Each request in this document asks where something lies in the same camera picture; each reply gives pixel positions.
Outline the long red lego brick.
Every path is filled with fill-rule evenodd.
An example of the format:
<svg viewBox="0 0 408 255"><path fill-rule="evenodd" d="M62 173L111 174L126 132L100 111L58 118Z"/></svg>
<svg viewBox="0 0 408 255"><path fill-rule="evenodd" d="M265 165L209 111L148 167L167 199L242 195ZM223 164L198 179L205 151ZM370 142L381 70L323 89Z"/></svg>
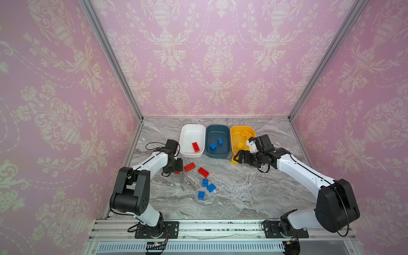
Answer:
<svg viewBox="0 0 408 255"><path fill-rule="evenodd" d="M188 165L186 165L184 167L184 170L185 170L186 173L188 173L188 172L192 171L195 168L196 168L195 163L190 163L190 164L188 164Z"/></svg>

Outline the blue sloped lego brick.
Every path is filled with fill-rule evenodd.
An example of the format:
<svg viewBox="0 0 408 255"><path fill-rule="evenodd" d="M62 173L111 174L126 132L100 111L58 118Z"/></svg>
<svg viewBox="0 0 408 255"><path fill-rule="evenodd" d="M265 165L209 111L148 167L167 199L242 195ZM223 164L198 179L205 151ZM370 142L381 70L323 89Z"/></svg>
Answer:
<svg viewBox="0 0 408 255"><path fill-rule="evenodd" d="M208 192L212 193L216 190L216 186L212 183L207 187Z"/></svg>

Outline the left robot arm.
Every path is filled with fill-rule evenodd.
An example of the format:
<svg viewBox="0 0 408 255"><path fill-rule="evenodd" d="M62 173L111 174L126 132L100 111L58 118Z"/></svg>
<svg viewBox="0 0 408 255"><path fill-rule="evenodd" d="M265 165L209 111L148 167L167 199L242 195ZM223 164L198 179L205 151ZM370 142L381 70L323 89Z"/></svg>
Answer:
<svg viewBox="0 0 408 255"><path fill-rule="evenodd" d="M163 217L150 205L150 180L160 171L169 174L182 170L183 159L168 150L153 152L133 167L122 167L109 200L110 209L132 215L144 226L158 228Z"/></svg>

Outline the white plastic bin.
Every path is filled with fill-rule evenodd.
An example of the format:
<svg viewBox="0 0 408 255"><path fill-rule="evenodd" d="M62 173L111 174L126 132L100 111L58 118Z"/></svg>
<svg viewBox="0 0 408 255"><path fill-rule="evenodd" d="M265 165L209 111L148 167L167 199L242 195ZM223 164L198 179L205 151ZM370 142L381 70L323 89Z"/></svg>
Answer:
<svg viewBox="0 0 408 255"><path fill-rule="evenodd" d="M181 129L180 154L185 158L199 158L204 153L206 128L201 124L186 124ZM192 143L197 142L200 148L199 153L195 153Z"/></svg>

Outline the dark teal plastic bin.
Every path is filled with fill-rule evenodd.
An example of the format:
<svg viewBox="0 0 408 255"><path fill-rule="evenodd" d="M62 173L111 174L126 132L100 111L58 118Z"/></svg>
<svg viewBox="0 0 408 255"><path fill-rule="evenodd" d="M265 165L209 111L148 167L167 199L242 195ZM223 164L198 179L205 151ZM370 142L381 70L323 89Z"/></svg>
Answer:
<svg viewBox="0 0 408 255"><path fill-rule="evenodd" d="M209 158L224 159L231 152L230 129L226 125L206 127L205 152Z"/></svg>

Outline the yellow plastic bin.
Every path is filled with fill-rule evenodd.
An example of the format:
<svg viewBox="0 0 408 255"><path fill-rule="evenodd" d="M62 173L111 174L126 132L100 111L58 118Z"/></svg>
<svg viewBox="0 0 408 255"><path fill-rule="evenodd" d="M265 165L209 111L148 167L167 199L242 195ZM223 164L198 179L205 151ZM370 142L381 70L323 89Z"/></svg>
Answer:
<svg viewBox="0 0 408 255"><path fill-rule="evenodd" d="M232 153L235 156L240 149L237 148L238 142L243 142L243 150L248 150L249 151L249 147L246 145L246 139L244 139L241 136L241 133L247 130L249 132L251 132L252 137L256 137L256 133L254 128L247 126L247 125L236 125L230 128L230 133L231 133L231 148L232 148Z"/></svg>

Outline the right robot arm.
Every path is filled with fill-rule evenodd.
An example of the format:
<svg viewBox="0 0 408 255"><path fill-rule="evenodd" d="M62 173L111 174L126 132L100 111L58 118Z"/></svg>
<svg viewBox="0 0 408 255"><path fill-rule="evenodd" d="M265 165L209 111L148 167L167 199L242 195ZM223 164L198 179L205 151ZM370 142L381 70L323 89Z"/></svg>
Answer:
<svg viewBox="0 0 408 255"><path fill-rule="evenodd" d="M296 231L309 228L324 228L336 233L360 218L360 210L351 184L328 177L298 160L284 148L270 153L250 153L240 150L233 161L248 164L258 170L272 167L294 178L316 197L316 207L307 210L292 210L280 217L280 232L286 237L295 237Z"/></svg>

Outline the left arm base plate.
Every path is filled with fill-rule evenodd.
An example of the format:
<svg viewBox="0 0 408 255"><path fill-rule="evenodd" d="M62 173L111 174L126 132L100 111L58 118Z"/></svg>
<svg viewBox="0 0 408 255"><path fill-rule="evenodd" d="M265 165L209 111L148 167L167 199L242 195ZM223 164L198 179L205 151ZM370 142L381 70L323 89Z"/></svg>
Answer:
<svg viewBox="0 0 408 255"><path fill-rule="evenodd" d="M177 239L179 235L180 222L159 222L156 227L150 227L138 223L135 231L136 239Z"/></svg>

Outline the yellow lego cube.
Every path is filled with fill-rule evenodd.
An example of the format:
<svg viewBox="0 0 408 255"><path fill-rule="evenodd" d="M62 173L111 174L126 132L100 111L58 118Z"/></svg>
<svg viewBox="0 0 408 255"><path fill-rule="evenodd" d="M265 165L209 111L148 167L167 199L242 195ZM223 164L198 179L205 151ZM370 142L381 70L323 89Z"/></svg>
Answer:
<svg viewBox="0 0 408 255"><path fill-rule="evenodd" d="M234 164L234 165L238 165L238 164L239 164L239 162L236 161L236 160L234 160L234 158L232 158L231 163Z"/></svg>

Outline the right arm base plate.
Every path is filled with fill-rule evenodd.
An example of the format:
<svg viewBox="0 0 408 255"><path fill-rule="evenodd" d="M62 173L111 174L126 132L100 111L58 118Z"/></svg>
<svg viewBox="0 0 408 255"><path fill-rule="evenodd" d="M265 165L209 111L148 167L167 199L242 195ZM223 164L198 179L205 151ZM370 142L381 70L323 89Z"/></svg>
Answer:
<svg viewBox="0 0 408 255"><path fill-rule="evenodd" d="M307 230L295 230L286 222L265 220L260 223L267 239L307 239L309 233Z"/></svg>

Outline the yellow rounded lego 120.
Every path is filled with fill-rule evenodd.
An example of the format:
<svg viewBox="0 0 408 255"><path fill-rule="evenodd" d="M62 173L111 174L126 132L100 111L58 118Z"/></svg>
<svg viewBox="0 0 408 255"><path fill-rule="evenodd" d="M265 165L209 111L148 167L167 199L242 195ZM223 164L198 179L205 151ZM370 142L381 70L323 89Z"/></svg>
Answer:
<svg viewBox="0 0 408 255"><path fill-rule="evenodd" d="M247 131L247 130L244 130L244 131L241 133L241 136L242 136L244 139L248 140L248 139L250 139L250 138L252 137L252 134L251 134L251 132L249 132L249 131Z"/></svg>

